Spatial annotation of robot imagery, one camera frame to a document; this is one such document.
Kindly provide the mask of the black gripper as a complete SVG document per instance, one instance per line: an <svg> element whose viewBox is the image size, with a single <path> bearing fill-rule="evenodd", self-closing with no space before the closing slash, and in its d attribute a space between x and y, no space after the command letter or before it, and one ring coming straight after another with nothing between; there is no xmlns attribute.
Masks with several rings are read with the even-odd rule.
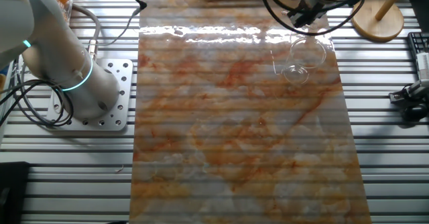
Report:
<svg viewBox="0 0 429 224"><path fill-rule="evenodd" d="M308 9L294 9L287 13L296 28L311 25L315 19L326 13L326 4L321 1L306 1Z"/></svg>

